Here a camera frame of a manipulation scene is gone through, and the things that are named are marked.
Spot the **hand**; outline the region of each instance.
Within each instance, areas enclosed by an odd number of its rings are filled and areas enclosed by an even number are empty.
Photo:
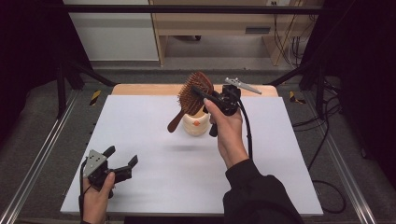
[[[225,116],[210,100],[204,99],[205,107],[211,114],[210,123],[218,125],[218,148],[227,169],[248,159],[242,141],[242,116],[238,108],[232,116]]]
[[[91,224],[103,224],[106,221],[108,194],[114,187],[115,174],[110,172],[100,191],[91,187],[88,178],[83,179],[84,192],[84,221]]]

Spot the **black cable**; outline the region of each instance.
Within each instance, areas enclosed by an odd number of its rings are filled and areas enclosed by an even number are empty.
[[[328,87],[326,87],[325,89],[324,89],[326,92],[328,92],[328,93],[330,93],[330,94],[332,94],[332,95],[337,95],[339,92],[337,91],[337,89],[332,89],[332,88],[328,88]]]
[[[322,149],[323,143],[324,143],[324,141],[326,140],[327,135],[328,135],[328,133],[329,133],[330,125],[329,125],[329,113],[327,113],[327,111],[328,111],[327,107],[328,107],[330,101],[332,101],[333,99],[336,99],[336,98],[338,98],[337,95],[333,96],[332,98],[330,98],[330,99],[327,101],[327,103],[326,103],[326,105],[325,105],[325,111],[326,111],[326,113],[325,113],[324,115],[325,115],[325,123],[326,123],[326,126],[327,126],[326,132],[325,132],[325,134],[324,134],[324,136],[323,136],[323,139],[320,141],[320,144],[319,144],[319,146],[318,146],[318,148],[317,148],[317,151],[316,151],[316,153],[315,153],[315,155],[314,155],[312,161],[311,161],[311,162],[309,163],[309,165],[308,165],[308,172],[311,170],[312,165],[313,165],[315,159],[317,158],[317,156],[318,156],[320,150]],[[321,206],[321,208],[322,208],[324,211],[326,211],[326,212],[328,212],[328,213],[332,213],[332,214],[340,214],[340,213],[342,213],[342,212],[344,212],[344,211],[346,210],[346,208],[347,208],[347,200],[346,200],[346,198],[344,197],[343,193],[342,193],[336,186],[332,185],[332,184],[329,183],[329,182],[322,181],[322,180],[313,180],[312,182],[313,182],[313,183],[322,183],[322,184],[325,184],[325,185],[328,185],[328,186],[332,187],[333,189],[335,189],[335,190],[338,192],[338,194],[340,195],[340,197],[341,197],[342,200],[343,200],[343,206],[342,206],[341,209],[339,209],[339,210],[331,210],[331,209],[328,209],[328,208],[325,208],[325,207]]]
[[[343,206],[339,210],[330,210],[328,208],[321,206],[321,208],[325,212],[332,213],[332,214],[341,214],[347,209],[347,199],[346,199],[346,197],[344,197],[343,193],[335,185],[333,185],[329,182],[323,181],[323,180],[312,180],[312,183],[320,183],[320,184],[324,184],[329,187],[332,187],[333,189],[335,189],[338,192],[338,194],[341,196],[341,199],[343,200]]]
[[[340,104],[334,105],[332,108],[330,108],[330,109],[329,109],[328,111],[326,111],[325,113],[327,113],[327,114],[329,115],[329,117],[331,117],[331,116],[333,116],[335,113],[337,113],[338,111],[340,111],[340,109],[341,109],[341,105],[340,105]],[[297,123],[292,124],[291,126],[292,126],[293,128],[300,127],[300,126],[305,126],[305,125],[307,125],[307,124],[309,124],[309,123],[312,123],[313,121],[318,120],[318,119],[319,119],[318,116],[314,116],[312,119],[309,119],[309,120],[306,120],[306,121],[297,122]],[[314,128],[319,127],[319,126],[322,125],[323,123],[324,123],[324,121],[322,121],[319,125],[317,125],[317,126],[315,126],[315,127],[313,127],[313,128],[309,128],[309,129],[305,129],[305,130],[294,130],[294,131],[295,131],[295,132],[308,131],[308,130],[311,130],[311,129],[314,129]]]
[[[332,98],[329,99],[329,101],[328,101],[327,104],[325,105],[325,111],[327,111],[327,106],[329,105],[329,102],[330,102],[331,100],[333,100],[333,99],[336,99],[337,97],[338,97],[338,96],[334,96],[334,97],[332,97]],[[315,152],[314,158],[312,159],[312,161],[311,161],[311,162],[309,163],[309,165],[308,165],[308,171],[311,169],[312,164],[314,163],[314,161],[315,161],[315,159],[317,158],[317,156],[318,156],[320,150],[322,149],[323,143],[324,143],[324,141],[326,140],[327,134],[329,133],[329,130],[330,130],[329,116],[328,116],[327,113],[325,113],[324,115],[325,115],[325,122],[326,122],[326,126],[327,126],[327,127],[326,127],[326,132],[325,132],[325,134],[324,134],[324,136],[323,136],[323,139],[320,141],[320,144],[319,144],[319,146],[318,146],[318,148],[317,148],[317,151]]]
[[[304,33],[305,33],[305,32],[309,29],[309,27],[311,27],[314,23],[315,23],[315,21],[311,21],[311,22],[305,27],[305,29],[303,30],[303,32],[300,34],[299,37],[304,36]],[[305,42],[305,41],[309,38],[309,36],[311,36],[311,33],[310,33],[309,35],[306,36],[306,39],[305,39],[305,40],[299,40],[299,42],[300,42],[300,43]]]
[[[296,58],[296,63],[297,59],[300,59],[303,55],[298,55],[297,50],[295,49],[294,45],[296,45],[296,36],[293,37],[293,40],[291,41],[291,52],[293,53],[294,58]]]
[[[332,83],[330,83],[330,82],[326,79],[326,77],[324,78],[324,85],[325,85],[325,87],[327,88],[327,91],[328,91],[328,90],[330,90],[330,91],[335,91],[336,94],[338,94],[338,93],[341,91],[341,89],[334,87],[334,85],[332,85]]]
[[[248,121],[248,114],[245,110],[244,104],[242,104],[241,99],[238,99],[239,107],[241,108],[242,113],[244,114],[245,122],[247,124],[247,154],[251,160],[253,160],[253,146],[251,140],[251,131],[250,131],[250,123]]]
[[[78,196],[78,205],[79,205],[79,215],[81,216],[81,220],[84,217],[84,185],[82,181],[82,177],[84,176],[84,167],[87,164],[87,159],[81,164],[79,168],[79,196]]]
[[[293,18],[291,19],[291,22],[290,22],[288,28],[287,28],[286,31],[285,31],[286,36],[288,36],[288,34],[289,34],[290,30],[291,30],[291,26],[293,25],[293,22],[294,22],[294,20],[296,19],[296,17],[297,17],[297,15],[294,14],[294,16],[293,16]],[[280,53],[282,54],[282,57],[283,57],[283,59],[285,60],[285,62],[288,63],[288,64],[290,64],[290,65],[299,66],[299,64],[298,64],[297,62],[296,62],[296,63],[291,62],[291,61],[288,59],[288,57],[286,56],[285,51],[283,50],[283,49],[284,49],[284,45],[282,44],[282,41],[280,40],[279,33],[277,32],[277,14],[274,14],[274,40],[275,40],[275,43],[276,43],[276,47],[279,49],[279,51],[280,51]]]
[[[92,187],[92,185],[89,185],[89,186],[87,187],[87,189],[84,191],[83,195],[85,195],[85,193],[86,193],[91,187]]]

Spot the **person's left hand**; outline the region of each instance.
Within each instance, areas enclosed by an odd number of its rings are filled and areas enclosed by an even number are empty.
[[[83,179],[84,192],[84,221],[91,224],[103,224],[106,221],[108,194],[114,187],[115,174],[110,172],[100,191],[90,187],[88,178]]]

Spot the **cable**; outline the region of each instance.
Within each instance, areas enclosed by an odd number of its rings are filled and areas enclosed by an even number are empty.
[[[324,85],[326,87],[325,90],[330,91],[330,93],[332,93],[333,95],[336,95],[341,91],[339,88],[334,87],[326,78],[324,78]]]
[[[87,187],[87,189],[84,191],[84,194],[83,194],[83,195],[85,195],[85,193],[86,193],[91,187],[92,187],[92,185],[89,185],[89,186]]]
[[[326,111],[325,113],[328,113],[329,114],[329,117],[331,117],[331,116],[333,116],[335,113],[337,113],[337,112],[339,112],[341,110],[341,105],[340,104],[338,104],[338,105],[335,105],[335,106],[333,106],[332,108],[330,108],[328,111]],[[301,121],[301,122],[297,122],[297,123],[294,123],[294,124],[292,124],[291,126],[293,127],[293,128],[296,128],[296,127],[300,127],[300,126],[304,126],[304,125],[307,125],[307,124],[309,124],[309,123],[311,123],[311,122],[313,122],[313,121],[316,121],[316,120],[318,120],[319,119],[319,117],[318,116],[315,116],[315,117],[313,117],[312,119],[309,119],[309,120],[306,120],[306,121]],[[322,125],[324,123],[324,121],[322,121],[319,125],[317,125],[317,126],[315,126],[315,127],[312,127],[312,128],[309,128],[309,129],[305,129],[305,130],[294,130],[295,132],[303,132],[303,131],[308,131],[308,130],[311,130],[311,129],[314,129],[314,128],[317,128],[317,127],[319,127],[320,125]]]
[[[325,105],[325,111],[327,111],[327,106],[329,105],[329,102],[330,102],[331,100],[333,100],[333,99],[336,99],[337,97],[338,97],[338,96],[334,96],[334,97],[332,97],[332,98],[329,99],[329,101],[328,101],[327,104]],[[312,161],[311,161],[311,162],[309,163],[309,165],[308,165],[308,171],[311,169],[312,164],[314,163],[314,161],[315,161],[315,159],[317,158],[319,152],[321,151],[322,146],[323,146],[323,143],[324,143],[324,141],[326,140],[327,134],[329,133],[329,130],[330,130],[329,115],[328,115],[328,113],[325,113],[324,115],[325,115],[325,123],[326,123],[326,126],[327,126],[327,127],[326,127],[326,132],[325,132],[325,134],[324,134],[324,136],[323,136],[323,139],[320,141],[320,144],[319,144],[319,146],[318,146],[318,148],[317,148],[317,151],[315,152],[314,158],[312,159]]]
[[[291,43],[289,43],[289,62],[291,62],[291,58],[290,58],[290,49],[291,49],[291,47],[290,47],[290,44],[291,44]]]
[[[238,99],[239,107],[244,114],[245,122],[247,124],[247,153],[251,160],[253,160],[253,148],[252,148],[252,140],[251,140],[251,131],[250,131],[250,123],[248,121],[248,114],[245,110],[244,104],[242,104],[241,99]]]
[[[304,33],[309,29],[309,27],[311,27],[311,26],[312,26],[313,24],[315,24],[315,23],[316,23],[315,21],[312,21],[311,23],[309,23],[309,25],[307,25],[307,26],[305,27],[305,29],[303,30],[303,32],[300,34],[300,37],[304,36]],[[300,42],[300,43],[303,43],[303,42],[307,41],[307,40],[309,39],[309,36],[311,36],[313,30],[314,30],[314,29],[312,29],[311,32],[309,33],[309,35],[306,36],[306,39],[304,39],[304,40],[299,40],[299,42]]]
[[[81,216],[81,220],[84,217],[84,195],[86,191],[84,192],[84,185],[82,182],[82,177],[84,176],[84,167],[87,164],[87,159],[81,164],[81,167],[79,168],[79,196],[78,196],[78,205],[79,205],[79,215]]]
[[[294,130],[294,132],[295,132],[295,133],[306,132],[306,131],[309,131],[309,130],[316,129],[317,127],[320,127],[320,126],[323,125],[323,124],[324,124],[324,121],[322,121],[320,124],[318,124],[318,125],[316,125],[316,126],[314,126],[314,127],[307,128],[307,129],[301,129],[301,130]]]
[[[338,192],[338,194],[341,196],[341,199],[343,200],[343,206],[340,209],[338,209],[338,210],[330,210],[328,208],[325,208],[325,207],[321,206],[321,208],[324,211],[326,211],[328,213],[332,213],[332,214],[341,214],[341,213],[343,213],[346,210],[346,208],[347,208],[347,199],[346,199],[346,197],[344,197],[343,193],[335,185],[333,185],[333,184],[331,184],[329,182],[323,181],[323,180],[312,180],[312,183],[320,183],[320,184],[324,184],[324,185],[327,185],[329,187],[332,187],[333,189],[335,189]]]
[[[301,59],[304,55],[303,54],[299,54],[299,45],[300,45],[300,37],[299,36],[294,36],[293,37],[293,41],[291,42],[291,49],[293,51],[293,55],[294,57]]]
[[[309,15],[309,20],[311,20],[311,21],[317,21],[318,18],[316,18],[315,15]]]
[[[302,2],[302,0],[299,0],[299,2],[297,3],[297,6],[300,6],[301,2]],[[294,22],[294,20],[296,19],[296,17],[297,17],[297,15],[294,14],[294,16],[293,16],[293,18],[291,19],[291,22],[290,22],[288,28],[287,28],[286,31],[285,31],[286,36],[289,35],[289,32],[290,32],[290,30],[291,30],[291,26],[293,25],[293,22]],[[283,57],[283,59],[285,60],[285,62],[288,63],[288,64],[290,64],[293,68],[294,68],[294,66],[299,66],[299,64],[297,63],[297,60],[296,60],[296,63],[292,63],[290,57],[288,58],[288,57],[286,56],[286,53],[285,53],[285,51],[284,51],[284,47],[285,47],[285,46],[283,45],[283,43],[282,43],[282,41],[281,41],[281,39],[280,39],[279,33],[277,32],[277,14],[274,14],[274,40],[275,40],[275,43],[276,43],[276,47],[279,49],[279,51],[280,51],[280,53],[282,54],[282,57]]]
[[[332,98],[330,98],[330,99],[327,101],[326,105],[325,105],[325,111],[326,111],[326,113],[325,113],[324,115],[325,115],[325,123],[326,123],[326,126],[327,126],[327,127],[326,127],[326,132],[325,132],[325,134],[324,134],[324,136],[323,136],[323,139],[320,141],[320,144],[319,144],[319,146],[318,146],[318,149],[317,149],[317,151],[316,151],[316,153],[315,153],[315,155],[314,155],[312,161],[311,161],[311,162],[309,163],[309,165],[308,165],[308,172],[311,170],[312,165],[313,165],[315,159],[317,158],[317,156],[318,156],[320,150],[322,149],[323,143],[324,143],[324,141],[326,140],[327,135],[328,135],[328,133],[329,133],[329,130],[330,130],[330,125],[329,125],[329,123],[330,123],[330,122],[329,122],[329,113],[327,113],[327,112],[328,112],[327,107],[328,107],[329,103],[330,103],[333,99],[336,99],[336,98],[338,98],[338,95],[335,95],[335,96],[333,96]],[[325,185],[327,185],[327,186],[332,187],[333,189],[335,189],[335,190],[338,192],[338,194],[340,195],[341,199],[343,200],[343,206],[342,206],[341,209],[339,209],[339,210],[331,210],[331,209],[328,209],[328,208],[325,208],[325,207],[321,206],[321,208],[322,208],[324,211],[326,211],[326,212],[328,212],[328,213],[332,213],[332,214],[340,214],[340,213],[342,213],[342,212],[344,212],[344,211],[346,210],[346,208],[347,208],[347,200],[346,200],[345,196],[343,195],[343,193],[342,193],[336,186],[332,185],[332,184],[329,183],[329,182],[322,181],[322,180],[312,180],[312,182],[313,182],[313,183],[321,183],[321,184],[325,184]]]

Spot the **person's right hand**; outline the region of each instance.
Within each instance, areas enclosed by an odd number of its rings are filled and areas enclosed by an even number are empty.
[[[225,116],[210,100],[204,99],[205,107],[211,114],[210,122],[218,125],[218,148],[227,169],[248,159],[242,141],[242,116],[238,108],[232,116]]]

